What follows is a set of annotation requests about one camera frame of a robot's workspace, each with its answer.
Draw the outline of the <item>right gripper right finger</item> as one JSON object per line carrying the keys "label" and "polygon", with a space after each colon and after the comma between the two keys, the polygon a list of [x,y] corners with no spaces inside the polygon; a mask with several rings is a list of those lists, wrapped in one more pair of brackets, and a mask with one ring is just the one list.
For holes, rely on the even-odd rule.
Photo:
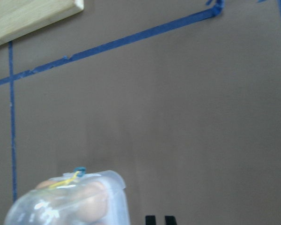
{"label": "right gripper right finger", "polygon": [[165,225],[177,225],[176,218],[174,216],[165,216]]}

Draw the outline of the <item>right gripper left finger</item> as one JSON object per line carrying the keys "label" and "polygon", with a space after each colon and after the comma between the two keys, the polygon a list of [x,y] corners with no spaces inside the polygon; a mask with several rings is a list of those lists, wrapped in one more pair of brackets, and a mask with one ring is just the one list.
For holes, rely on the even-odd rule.
{"label": "right gripper left finger", "polygon": [[145,225],[156,225],[156,217],[154,215],[145,216]]}

